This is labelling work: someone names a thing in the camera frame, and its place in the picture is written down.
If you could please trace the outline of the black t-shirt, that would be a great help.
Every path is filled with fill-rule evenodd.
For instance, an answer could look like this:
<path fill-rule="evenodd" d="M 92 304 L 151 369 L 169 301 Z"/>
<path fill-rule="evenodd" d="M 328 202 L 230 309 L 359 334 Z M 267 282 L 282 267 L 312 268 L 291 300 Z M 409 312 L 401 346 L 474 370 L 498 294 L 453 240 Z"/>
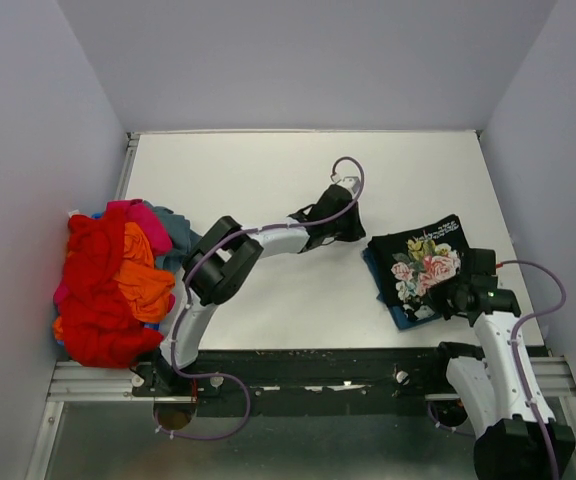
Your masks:
<path fill-rule="evenodd" d="M 386 304 L 417 311 L 427 305 L 423 297 L 431 287 L 457 274 L 468 248 L 460 218 L 451 214 L 424 227 L 374 236 L 366 249 L 376 262 Z"/>

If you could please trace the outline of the teal t-shirt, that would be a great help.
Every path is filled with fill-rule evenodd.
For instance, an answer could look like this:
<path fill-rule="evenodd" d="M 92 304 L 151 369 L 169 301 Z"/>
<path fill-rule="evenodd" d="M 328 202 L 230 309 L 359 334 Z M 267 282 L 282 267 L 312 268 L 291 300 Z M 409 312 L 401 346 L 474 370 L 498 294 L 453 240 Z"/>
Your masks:
<path fill-rule="evenodd" d="M 417 311 L 405 310 L 401 306 L 388 306 L 385 302 L 382 282 L 379 278 L 377 265 L 372 254 L 368 249 L 364 249 L 361 253 L 361 256 L 377 286 L 377 300 L 386 306 L 394 321 L 394 324 L 400 331 L 416 328 L 440 318 L 440 316 L 427 305 L 422 305 Z"/>

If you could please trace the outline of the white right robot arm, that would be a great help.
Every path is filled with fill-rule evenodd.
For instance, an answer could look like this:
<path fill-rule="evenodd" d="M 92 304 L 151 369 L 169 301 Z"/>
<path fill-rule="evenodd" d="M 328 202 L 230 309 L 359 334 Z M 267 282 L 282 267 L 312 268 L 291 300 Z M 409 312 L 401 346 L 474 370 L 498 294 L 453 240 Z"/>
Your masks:
<path fill-rule="evenodd" d="M 444 318 L 463 315 L 478 345 L 443 342 L 428 367 L 437 390 L 455 390 L 472 425 L 480 479 L 559 479 L 574 453 L 572 429 L 557 422 L 530 363 L 513 291 L 498 285 L 501 264 L 468 249 L 457 274 L 426 295 Z"/>

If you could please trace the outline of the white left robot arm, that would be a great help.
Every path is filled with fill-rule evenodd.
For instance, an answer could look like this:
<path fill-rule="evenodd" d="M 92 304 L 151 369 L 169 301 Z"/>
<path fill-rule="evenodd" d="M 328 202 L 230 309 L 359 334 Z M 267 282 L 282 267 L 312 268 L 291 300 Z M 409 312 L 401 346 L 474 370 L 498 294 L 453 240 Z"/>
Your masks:
<path fill-rule="evenodd" d="M 358 200 L 363 185 L 357 177 L 333 183 L 319 200 L 285 219 L 244 227 L 230 216 L 220 218 L 191 250 L 183 264 L 186 303 L 179 308 L 152 362 L 149 394 L 182 393 L 193 380 L 214 373 L 192 374 L 199 344 L 217 308 L 239 292 L 256 263 L 284 254 L 302 254 L 324 241 L 356 242 L 366 236 Z"/>

